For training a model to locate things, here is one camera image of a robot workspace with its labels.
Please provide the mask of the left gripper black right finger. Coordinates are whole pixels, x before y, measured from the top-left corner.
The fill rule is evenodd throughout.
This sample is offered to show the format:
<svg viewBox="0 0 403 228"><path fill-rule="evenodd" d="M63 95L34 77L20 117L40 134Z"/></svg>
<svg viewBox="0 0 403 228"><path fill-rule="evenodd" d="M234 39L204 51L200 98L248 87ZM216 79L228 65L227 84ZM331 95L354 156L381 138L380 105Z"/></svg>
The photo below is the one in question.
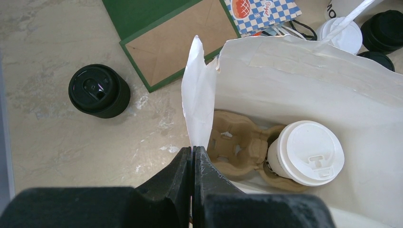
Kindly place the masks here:
<svg viewBox="0 0 403 228"><path fill-rule="evenodd" d="M193 147L192 224L195 228L333 228L328 207L307 194L247 194Z"/></svg>

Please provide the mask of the brown pulp cup carrier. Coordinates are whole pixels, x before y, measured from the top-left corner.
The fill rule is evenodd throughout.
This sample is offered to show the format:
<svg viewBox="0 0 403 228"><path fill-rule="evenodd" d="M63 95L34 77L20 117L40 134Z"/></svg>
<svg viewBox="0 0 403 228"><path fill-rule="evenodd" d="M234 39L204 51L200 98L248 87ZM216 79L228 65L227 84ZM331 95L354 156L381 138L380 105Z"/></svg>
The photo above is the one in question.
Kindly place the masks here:
<svg viewBox="0 0 403 228"><path fill-rule="evenodd" d="M304 192L308 186L273 173L266 164L270 145L284 125L261 129L248 117L215 111L207 154L212 164L232 181L258 180L270 187L290 192Z"/></svg>

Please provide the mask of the brown kraft paper bag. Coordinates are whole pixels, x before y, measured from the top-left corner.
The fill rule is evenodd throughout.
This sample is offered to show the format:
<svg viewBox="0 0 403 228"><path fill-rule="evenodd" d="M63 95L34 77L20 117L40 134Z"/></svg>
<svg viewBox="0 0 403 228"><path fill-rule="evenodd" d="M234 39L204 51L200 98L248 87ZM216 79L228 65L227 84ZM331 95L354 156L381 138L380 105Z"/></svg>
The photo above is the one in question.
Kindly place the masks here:
<svg viewBox="0 0 403 228"><path fill-rule="evenodd" d="M330 129L345 163L315 190L338 225L403 225L403 77L380 64L291 35L226 41L204 62L195 36L182 78L190 143L207 146L216 110L270 124L302 120Z"/></svg>

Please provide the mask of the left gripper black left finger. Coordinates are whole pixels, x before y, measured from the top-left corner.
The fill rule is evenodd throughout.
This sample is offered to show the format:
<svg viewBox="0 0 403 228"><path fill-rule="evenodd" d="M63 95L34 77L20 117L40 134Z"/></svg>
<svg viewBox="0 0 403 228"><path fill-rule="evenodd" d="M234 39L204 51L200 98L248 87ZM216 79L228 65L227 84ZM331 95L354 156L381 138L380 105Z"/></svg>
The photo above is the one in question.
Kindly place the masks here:
<svg viewBox="0 0 403 228"><path fill-rule="evenodd" d="M186 228L191 148L133 187L30 188L0 218L3 228Z"/></svg>

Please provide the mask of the white paper coffee cup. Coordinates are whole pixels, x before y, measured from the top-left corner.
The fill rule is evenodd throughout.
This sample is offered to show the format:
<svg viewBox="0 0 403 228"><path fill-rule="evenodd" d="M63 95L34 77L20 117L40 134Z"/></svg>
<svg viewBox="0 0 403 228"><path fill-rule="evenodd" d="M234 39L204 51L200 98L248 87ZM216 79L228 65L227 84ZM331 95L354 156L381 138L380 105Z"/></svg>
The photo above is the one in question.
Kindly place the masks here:
<svg viewBox="0 0 403 228"><path fill-rule="evenodd" d="M283 169L281 162L278 159L278 138L269 146L267 154L267 163L269 169L276 175L290 179L290 176Z"/></svg>

